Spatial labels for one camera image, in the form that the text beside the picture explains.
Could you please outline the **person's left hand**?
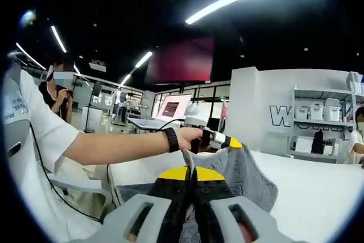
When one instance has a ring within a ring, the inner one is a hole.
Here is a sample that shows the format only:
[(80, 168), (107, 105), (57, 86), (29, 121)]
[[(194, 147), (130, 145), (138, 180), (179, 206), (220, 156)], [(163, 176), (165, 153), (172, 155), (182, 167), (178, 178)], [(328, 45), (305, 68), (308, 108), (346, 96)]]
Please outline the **person's left hand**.
[(200, 139), (202, 137), (203, 131), (194, 127), (181, 127), (175, 129), (175, 133), (179, 143), (179, 149), (181, 151), (192, 151), (192, 141), (194, 139)]

